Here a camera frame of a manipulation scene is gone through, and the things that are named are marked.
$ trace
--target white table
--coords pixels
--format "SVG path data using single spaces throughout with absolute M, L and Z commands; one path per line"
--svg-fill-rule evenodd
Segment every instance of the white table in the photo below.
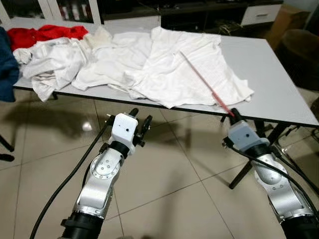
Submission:
M 89 32 L 94 33 L 98 25 L 69 21 L 52 21 L 45 19 L 28 19 L 16 17 L 12 19 L 10 27 L 40 28 L 44 24 L 64 26 L 83 25 Z M 105 25 L 112 34 L 125 31 L 145 31 L 142 27 Z M 255 91 L 251 102 L 242 102 L 236 107 L 246 119 L 282 122 L 293 125 L 319 125 L 294 83 L 277 59 L 271 47 L 264 39 L 222 36 L 221 48 L 227 64 L 234 70 L 240 79 L 247 79 L 249 87 Z M 19 79 L 16 88 L 31 89 L 31 82 L 25 78 Z M 107 86 L 97 86 L 81 91 L 71 85 L 56 91 L 58 94 L 87 97 L 112 102 L 128 103 L 163 108 L 150 100 L 132 100 L 128 94 L 113 90 Z M 204 105 L 183 105 L 173 110 L 197 112 L 211 115 L 224 115 L 222 108 Z

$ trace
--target white cloth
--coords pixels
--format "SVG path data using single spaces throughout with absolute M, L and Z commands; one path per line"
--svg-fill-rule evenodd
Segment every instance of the white cloth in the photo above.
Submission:
M 32 60 L 23 70 L 42 101 L 68 85 L 87 62 L 87 52 L 77 39 L 57 38 L 32 47 Z
M 254 93 L 227 66 L 219 47 L 219 35 L 152 30 L 152 50 L 143 69 L 126 71 L 125 80 L 132 98 L 139 93 L 167 108 L 183 104 L 213 105 L 210 90 L 186 59 L 201 73 L 227 105 L 250 100 Z
M 126 32 L 111 38 L 101 27 L 94 36 L 85 36 L 85 40 L 93 47 L 93 56 L 72 82 L 83 91 L 98 85 L 127 91 L 124 72 L 142 69 L 152 45 L 149 33 Z
M 30 48 L 18 48 L 13 51 L 13 56 L 15 57 L 18 64 L 23 65 L 31 61 L 32 53 Z

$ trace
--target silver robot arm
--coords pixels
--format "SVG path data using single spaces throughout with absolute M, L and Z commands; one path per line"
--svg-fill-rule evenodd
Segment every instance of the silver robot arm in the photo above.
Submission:
M 228 145 L 231 142 L 238 150 L 287 174 L 284 166 L 276 161 L 276 157 L 269 150 L 269 141 L 260 138 L 244 120 L 232 122 L 225 142 Z M 318 221 L 303 193 L 281 174 L 261 163 L 251 163 L 255 169 L 255 178 L 267 192 L 270 205 L 286 237 L 319 238 Z
M 149 116 L 138 132 L 135 118 L 138 110 L 115 117 L 107 149 L 94 158 L 88 179 L 73 207 L 72 215 L 62 221 L 65 231 L 60 239 L 97 239 L 110 205 L 114 183 L 128 155 L 137 144 L 144 146 L 144 134 L 149 130 Z

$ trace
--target red cloth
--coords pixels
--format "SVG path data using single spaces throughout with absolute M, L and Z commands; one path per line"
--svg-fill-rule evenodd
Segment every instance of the red cloth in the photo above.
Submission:
M 39 30 L 12 28 L 7 34 L 11 41 L 11 50 L 32 47 L 37 41 L 48 41 L 60 37 L 83 39 L 88 31 L 83 26 L 64 27 L 44 25 Z

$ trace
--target tiled floor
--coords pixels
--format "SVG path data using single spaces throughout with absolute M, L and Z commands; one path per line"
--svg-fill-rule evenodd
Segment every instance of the tiled floor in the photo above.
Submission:
M 15 145 L 14 162 L 0 161 L 0 238 L 27 239 L 44 204 L 76 165 L 106 114 L 133 106 L 59 96 L 40 102 L 34 93 L 16 91 L 17 102 L 0 102 L 0 133 Z M 301 90 L 311 104 L 318 93 Z M 139 107 L 154 123 L 144 148 L 121 169 L 100 238 L 115 239 L 281 239 L 284 234 L 267 195 L 250 172 L 234 190 L 228 183 L 245 158 L 221 146 L 229 124 L 220 117 Z M 58 195 L 37 238 L 61 236 L 80 192 L 87 162 Z M 319 144 L 310 128 L 300 128 L 281 145 L 319 186 Z M 7 151 L 0 146 L 0 153 Z M 319 200 L 310 193 L 319 207 Z

